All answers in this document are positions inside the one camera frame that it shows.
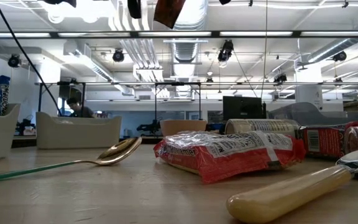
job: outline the green handle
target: green handle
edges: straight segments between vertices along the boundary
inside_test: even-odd
[[[24,174],[31,174],[31,173],[34,173],[34,172],[40,172],[40,171],[47,170],[47,169],[54,169],[54,168],[57,168],[57,167],[69,166],[69,165],[73,165],[73,164],[76,164],[76,163],[78,163],[78,162],[77,161],[64,162],[64,163],[61,163],[61,164],[43,166],[43,167],[38,167],[38,168],[34,168],[34,169],[6,172],[6,173],[3,173],[3,174],[0,174],[0,180],[10,178],[10,177],[16,177],[18,175],[24,175]]]

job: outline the man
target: man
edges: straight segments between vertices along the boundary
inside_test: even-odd
[[[93,111],[87,106],[84,106],[84,111],[82,113],[80,102],[78,102],[78,100],[76,98],[70,98],[66,102],[67,102],[68,106],[74,111],[70,115],[71,117],[96,118],[96,116],[93,114]]]

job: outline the desk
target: desk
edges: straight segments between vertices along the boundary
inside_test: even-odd
[[[0,160],[0,172],[76,159],[93,159],[102,150],[13,149]],[[288,170],[238,175],[203,185],[194,174],[154,158],[141,147],[112,167],[80,164],[0,182],[0,223],[239,223],[228,214],[232,195],[307,174],[334,162],[308,159]],[[358,180],[308,203],[273,223],[358,223]]]

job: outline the black monitor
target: black monitor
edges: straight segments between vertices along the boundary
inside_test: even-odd
[[[256,97],[224,96],[223,119],[264,119],[262,99]]]

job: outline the knife handle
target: knife handle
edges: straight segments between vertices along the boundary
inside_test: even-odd
[[[226,207],[246,223],[267,223],[352,179],[347,167],[338,165],[260,189],[231,196]]]

